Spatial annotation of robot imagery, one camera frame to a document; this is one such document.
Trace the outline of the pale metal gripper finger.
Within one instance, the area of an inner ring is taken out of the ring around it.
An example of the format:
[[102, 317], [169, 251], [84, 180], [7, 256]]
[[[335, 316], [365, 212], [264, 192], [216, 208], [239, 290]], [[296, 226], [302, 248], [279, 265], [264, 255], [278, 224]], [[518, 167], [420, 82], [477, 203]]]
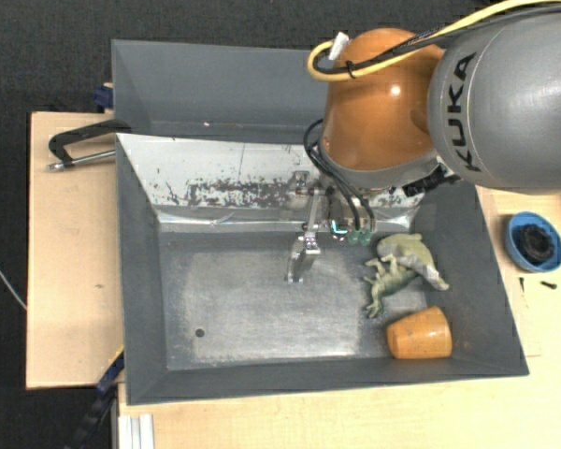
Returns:
[[303, 264], [306, 256], [305, 243], [302, 237], [297, 237], [292, 245], [287, 266], [288, 283], [297, 283], [303, 280]]
[[321, 249], [315, 236], [304, 236], [303, 248], [299, 254], [299, 281], [303, 281], [306, 273], [313, 266], [316, 258], [321, 254]]

